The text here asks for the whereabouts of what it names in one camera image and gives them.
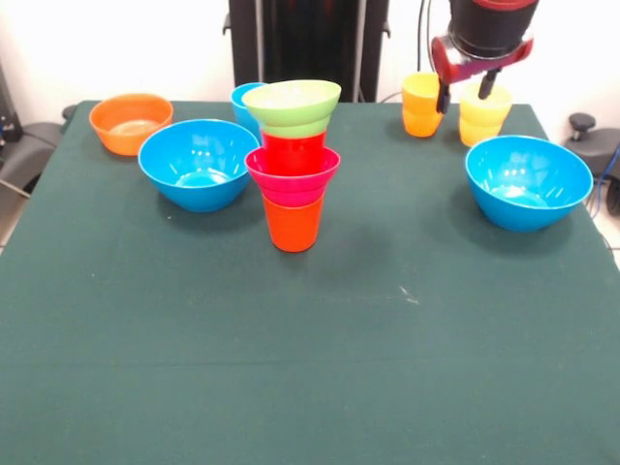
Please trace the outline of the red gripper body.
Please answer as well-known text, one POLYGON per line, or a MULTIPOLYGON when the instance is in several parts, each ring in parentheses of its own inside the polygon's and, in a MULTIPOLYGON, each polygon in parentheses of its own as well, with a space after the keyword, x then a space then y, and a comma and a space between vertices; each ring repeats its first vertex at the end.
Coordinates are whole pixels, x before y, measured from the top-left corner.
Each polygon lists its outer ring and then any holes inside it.
POLYGON ((440 81, 452 85, 475 75, 509 67, 525 60, 531 53, 534 39, 522 41, 511 53, 496 58, 470 56, 459 50, 449 35, 436 37, 431 42, 431 57, 440 81))

